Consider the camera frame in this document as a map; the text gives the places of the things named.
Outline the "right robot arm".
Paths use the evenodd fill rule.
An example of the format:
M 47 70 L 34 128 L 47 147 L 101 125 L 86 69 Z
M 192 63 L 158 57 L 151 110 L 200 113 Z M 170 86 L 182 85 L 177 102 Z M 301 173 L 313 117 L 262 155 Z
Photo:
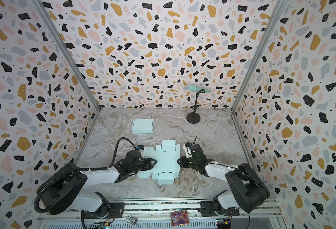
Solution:
M 208 159 L 200 145 L 190 142 L 187 142 L 183 149 L 186 155 L 177 160 L 181 168 L 192 169 L 203 176 L 226 181 L 230 187 L 229 191 L 219 193 L 212 201 L 200 203 L 199 212 L 203 216 L 226 216 L 234 208 L 250 213 L 270 197 L 268 188 L 248 163 L 238 166 L 218 163 Z

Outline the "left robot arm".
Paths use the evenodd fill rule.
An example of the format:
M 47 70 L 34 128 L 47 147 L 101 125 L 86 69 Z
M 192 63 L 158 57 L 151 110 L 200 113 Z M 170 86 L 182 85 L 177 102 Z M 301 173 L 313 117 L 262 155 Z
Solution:
M 155 159 L 143 158 L 138 150 L 129 151 L 124 159 L 109 167 L 80 168 L 68 163 L 38 188 L 33 208 L 51 215 L 66 210 L 87 211 L 102 218 L 109 214 L 110 202 L 100 192 L 82 193 L 83 188 L 119 183 L 140 171 L 152 170 L 156 164 Z

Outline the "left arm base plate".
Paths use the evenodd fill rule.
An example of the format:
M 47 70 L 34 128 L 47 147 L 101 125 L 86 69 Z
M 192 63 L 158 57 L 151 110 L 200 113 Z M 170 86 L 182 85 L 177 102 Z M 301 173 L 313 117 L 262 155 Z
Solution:
M 115 203 L 103 203 L 96 212 L 96 216 L 100 219 L 112 218 L 121 219 L 123 216 L 125 208 L 125 203 L 115 202 Z

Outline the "mint paper box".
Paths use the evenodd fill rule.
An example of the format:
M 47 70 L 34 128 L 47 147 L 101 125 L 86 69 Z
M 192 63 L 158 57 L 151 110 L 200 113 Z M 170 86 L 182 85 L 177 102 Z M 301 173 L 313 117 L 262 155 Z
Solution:
M 145 147 L 142 153 L 143 158 L 152 158 L 156 164 L 151 170 L 139 171 L 139 178 L 157 180 L 158 185 L 173 185 L 175 178 L 179 176 L 180 165 L 177 160 L 180 158 L 180 144 L 175 140 L 163 140 L 161 145 Z
M 151 134 L 154 131 L 153 119 L 134 119 L 132 124 L 133 134 Z

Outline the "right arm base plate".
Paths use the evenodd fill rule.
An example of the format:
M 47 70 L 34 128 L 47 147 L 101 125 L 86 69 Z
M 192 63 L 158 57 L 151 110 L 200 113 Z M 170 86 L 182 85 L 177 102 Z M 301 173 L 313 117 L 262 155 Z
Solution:
M 198 211 L 202 217 L 239 216 L 238 208 L 223 209 L 217 201 L 201 201 Z

